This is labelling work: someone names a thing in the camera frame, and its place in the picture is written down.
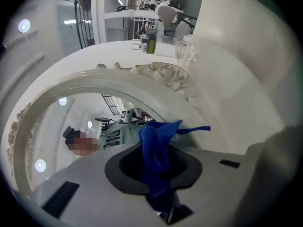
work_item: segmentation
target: white chair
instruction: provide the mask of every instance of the white chair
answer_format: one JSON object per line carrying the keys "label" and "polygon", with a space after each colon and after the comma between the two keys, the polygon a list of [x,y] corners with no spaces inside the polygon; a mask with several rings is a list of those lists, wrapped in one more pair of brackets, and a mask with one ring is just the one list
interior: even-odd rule
{"label": "white chair", "polygon": [[303,96],[295,81],[295,65],[302,52],[295,34],[281,18],[257,0],[202,0],[193,35],[211,39],[241,60],[259,80],[283,121],[298,123]]}
{"label": "white chair", "polygon": [[[157,13],[164,25],[164,35],[167,35],[167,32],[174,32],[175,38],[183,39],[184,36],[190,34],[192,28],[195,28],[195,26],[191,23],[191,20],[197,20],[197,18],[186,15],[183,12],[178,12],[173,7],[160,6]],[[175,17],[177,17],[178,20],[181,20],[181,22],[174,31],[170,28]]]}

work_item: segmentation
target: ceiling light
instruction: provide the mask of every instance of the ceiling light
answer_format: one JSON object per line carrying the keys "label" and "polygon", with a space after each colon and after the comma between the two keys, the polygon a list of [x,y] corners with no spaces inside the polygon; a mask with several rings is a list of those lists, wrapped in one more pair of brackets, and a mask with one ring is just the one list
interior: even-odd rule
{"label": "ceiling light", "polygon": [[121,4],[121,6],[123,6],[123,3],[122,3],[122,1],[121,0],[117,0],[118,1],[118,3],[120,3]]}
{"label": "ceiling light", "polygon": [[58,103],[61,105],[61,106],[65,106],[66,103],[67,103],[67,98],[66,97],[62,97],[58,100]]}
{"label": "ceiling light", "polygon": [[64,22],[65,25],[69,25],[69,24],[75,24],[76,20],[67,20]]}
{"label": "ceiling light", "polygon": [[87,127],[89,127],[89,128],[93,127],[93,123],[91,121],[88,121],[87,122]]}
{"label": "ceiling light", "polygon": [[44,172],[46,170],[46,163],[43,160],[37,160],[35,162],[35,168],[38,172]]}
{"label": "ceiling light", "polygon": [[26,33],[29,29],[30,21],[28,19],[23,19],[18,25],[18,30],[20,33]]}

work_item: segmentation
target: blue towel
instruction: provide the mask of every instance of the blue towel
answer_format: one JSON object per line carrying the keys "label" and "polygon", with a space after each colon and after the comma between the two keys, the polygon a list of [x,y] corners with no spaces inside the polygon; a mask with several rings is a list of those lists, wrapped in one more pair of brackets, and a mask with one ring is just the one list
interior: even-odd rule
{"label": "blue towel", "polygon": [[148,122],[139,131],[143,143],[143,164],[140,181],[147,184],[150,190],[148,201],[156,211],[168,211],[167,199],[171,199],[171,179],[165,177],[170,169],[168,148],[172,137],[177,134],[188,134],[193,131],[210,131],[210,126],[192,129],[178,129],[182,121],[174,123]]}

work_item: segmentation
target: black slot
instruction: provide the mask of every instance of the black slot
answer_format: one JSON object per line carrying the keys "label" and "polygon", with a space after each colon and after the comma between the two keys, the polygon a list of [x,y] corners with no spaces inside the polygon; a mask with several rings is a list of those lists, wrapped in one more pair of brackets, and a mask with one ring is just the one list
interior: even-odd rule
{"label": "black slot", "polygon": [[65,182],[43,205],[42,209],[53,217],[59,218],[79,186],[77,183]]}
{"label": "black slot", "polygon": [[183,220],[184,218],[192,215],[194,212],[186,205],[179,205],[174,207],[171,218],[169,222],[167,222],[169,225],[173,225],[180,220]]}
{"label": "black slot", "polygon": [[240,162],[235,162],[235,161],[230,161],[230,160],[221,160],[219,163],[222,165],[233,167],[233,168],[239,168],[239,166],[240,166]]}
{"label": "black slot", "polygon": [[[191,187],[202,173],[201,162],[174,147],[169,147],[168,154],[170,170],[163,177],[171,180],[172,190]],[[123,193],[147,195],[148,186],[139,180],[142,162],[142,145],[138,143],[111,157],[105,165],[105,175]]]}

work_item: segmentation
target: person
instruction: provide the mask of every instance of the person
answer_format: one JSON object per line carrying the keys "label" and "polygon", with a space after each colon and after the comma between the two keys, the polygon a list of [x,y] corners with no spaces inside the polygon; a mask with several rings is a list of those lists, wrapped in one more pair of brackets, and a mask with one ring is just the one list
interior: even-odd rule
{"label": "person", "polygon": [[150,5],[150,10],[155,11],[156,13],[158,13],[158,9],[161,6],[170,6],[170,7],[175,8],[178,12],[182,12],[180,5],[178,3],[176,3],[175,0],[167,0],[167,1],[164,1],[164,2],[160,3],[159,5],[151,4]]}
{"label": "person", "polygon": [[139,29],[137,36],[140,37],[141,35],[145,35],[145,34],[146,34],[146,29],[145,27],[143,27]]}
{"label": "person", "polygon": [[79,156],[89,156],[98,150],[112,148],[122,144],[136,144],[139,142],[139,130],[142,126],[125,123],[118,120],[102,131],[99,139],[87,137],[86,133],[75,131],[68,127],[63,133],[68,149]]}
{"label": "person", "polygon": [[91,0],[80,0],[80,6],[84,11],[90,12],[91,11]]}
{"label": "person", "polygon": [[117,8],[117,12],[122,12],[123,10],[126,10],[130,6],[120,6]]}

